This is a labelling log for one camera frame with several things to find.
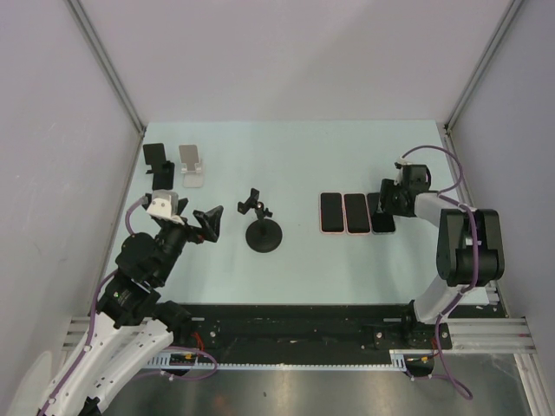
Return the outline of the white-cased phone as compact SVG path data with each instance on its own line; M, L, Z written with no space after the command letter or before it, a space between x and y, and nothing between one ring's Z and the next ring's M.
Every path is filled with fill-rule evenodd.
M376 235L394 233L396 230L394 217L379 209L380 194L378 192L368 193L366 199L369 208L371 231Z

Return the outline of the white phone stand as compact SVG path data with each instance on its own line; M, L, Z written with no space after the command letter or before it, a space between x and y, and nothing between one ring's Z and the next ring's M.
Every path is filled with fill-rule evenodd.
M196 145L179 145L181 173L185 188L201 188L204 184L204 171L199 149Z

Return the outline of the pink-cased phone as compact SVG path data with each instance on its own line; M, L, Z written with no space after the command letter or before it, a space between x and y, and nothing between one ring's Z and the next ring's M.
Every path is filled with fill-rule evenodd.
M323 233L344 232L343 197L338 192L323 192L320 195L320 225Z
M343 195L347 232L349 234L370 233L370 220L367 201L361 193Z

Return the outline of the black folding phone stand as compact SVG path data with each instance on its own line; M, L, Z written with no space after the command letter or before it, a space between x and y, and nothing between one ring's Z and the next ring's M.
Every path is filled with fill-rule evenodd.
M145 163L149 166L147 174L153 175L152 190L171 191L175 164L167 158L164 144L144 144L142 149Z

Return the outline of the black round-base phone stand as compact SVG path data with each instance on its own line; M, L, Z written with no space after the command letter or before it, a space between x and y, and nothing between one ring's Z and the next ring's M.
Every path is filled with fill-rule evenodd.
M270 253L282 242L283 231L272 217L273 213L259 200L259 190L251 188L250 195L244 202L238 202L238 213L246 215L254 210L257 219L246 229L245 241L257 253Z

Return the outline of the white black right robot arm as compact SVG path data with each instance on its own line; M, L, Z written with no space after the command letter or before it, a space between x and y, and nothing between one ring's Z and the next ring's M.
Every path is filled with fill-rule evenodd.
M419 218L438 230L436 278L412 302L414 318L400 326L402 341L419 348L431 337L429 324L442 322L466 295L498 281L505 271L500 215L431 189L429 168L395 162L395 179L383 179L378 211Z

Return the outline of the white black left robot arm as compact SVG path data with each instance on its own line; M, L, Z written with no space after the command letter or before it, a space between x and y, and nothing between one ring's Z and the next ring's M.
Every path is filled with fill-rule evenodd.
M188 201L175 192L155 191L134 202L159 226L155 236L129 230L116 268L97 286L88 328L49 383L40 415L100 415L115 395L162 350L186 344L193 335L191 314L160 300L162 288L186 244L215 243L224 208L194 211L196 225L181 213Z

